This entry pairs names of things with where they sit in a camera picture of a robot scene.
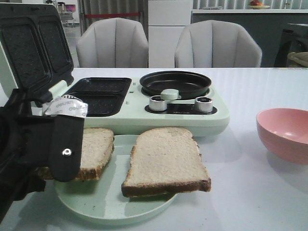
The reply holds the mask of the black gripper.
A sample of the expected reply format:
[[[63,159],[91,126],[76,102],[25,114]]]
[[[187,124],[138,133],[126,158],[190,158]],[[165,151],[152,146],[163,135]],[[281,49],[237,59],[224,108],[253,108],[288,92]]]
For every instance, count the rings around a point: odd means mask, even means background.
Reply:
[[[72,95],[57,96],[35,116],[27,91],[13,89],[0,108],[0,210],[28,193],[42,192],[46,182],[37,168],[47,166],[60,182],[79,173],[88,104]]]

